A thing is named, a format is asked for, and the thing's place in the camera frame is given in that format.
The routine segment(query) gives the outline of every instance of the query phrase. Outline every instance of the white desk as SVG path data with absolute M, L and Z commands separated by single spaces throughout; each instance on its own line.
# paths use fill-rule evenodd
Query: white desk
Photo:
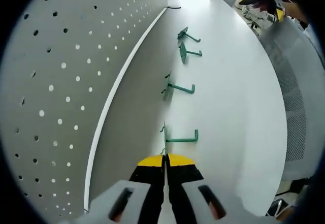
M 208 181 L 242 199 L 244 207 L 265 215 L 281 180 L 287 143 L 284 103 L 277 77 L 263 47 L 242 18 L 222 0 L 169 0 L 126 72 L 108 112 L 97 148 L 90 200 L 119 179 L 128 179 L 141 159 L 164 147 L 163 120 L 174 143 L 170 151 L 195 160 Z M 203 56 L 180 59 L 177 33 L 190 51 Z M 161 100 L 172 71 L 176 84 L 170 103 Z

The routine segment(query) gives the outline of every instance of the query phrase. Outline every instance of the gray pegboard wall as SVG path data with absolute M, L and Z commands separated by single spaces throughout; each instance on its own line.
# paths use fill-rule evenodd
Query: gray pegboard wall
M 32 0 L 0 70 L 0 133 L 13 177 L 47 222 L 84 212 L 104 103 L 167 0 Z

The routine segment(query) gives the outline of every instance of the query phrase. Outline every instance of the pegboard hook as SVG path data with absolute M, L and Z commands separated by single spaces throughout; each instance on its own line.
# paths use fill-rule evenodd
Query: pegboard hook
M 186 47 L 184 45 L 184 42 L 182 42 L 181 45 L 179 46 L 179 53 L 181 55 L 183 64 L 185 64 L 187 54 L 202 56 L 202 51 L 201 50 L 199 50 L 198 53 L 197 52 L 192 52 L 192 51 L 187 51 Z
M 160 130 L 160 132 L 164 132 L 165 135 L 165 143 L 175 143 L 175 142 L 196 142 L 199 139 L 199 130 L 195 129 L 194 130 L 194 137 L 193 138 L 180 138 L 180 139 L 168 139 L 167 138 L 167 129 L 166 125 L 164 122 L 164 126 Z
M 186 93 L 191 93 L 191 94 L 195 92 L 195 84 L 192 84 L 192 88 L 191 89 L 187 89 L 187 88 L 183 88 L 183 87 L 177 86 L 177 85 L 172 84 L 170 82 L 170 75 L 171 75 L 171 73 L 169 73 L 168 75 L 165 76 L 165 78 L 168 78 L 167 85 L 166 85 L 166 88 L 161 93 L 166 93 L 167 90 L 168 90 L 168 87 L 175 88 L 175 89 L 184 91 Z
M 188 36 L 190 39 L 193 39 L 196 42 L 200 42 L 201 41 L 201 39 L 198 39 L 197 40 L 196 38 L 192 37 L 191 35 L 188 35 L 187 34 L 187 30 L 188 30 L 188 27 L 184 28 L 181 32 L 179 32 L 179 34 L 177 35 L 177 39 L 180 40 L 182 37 Z

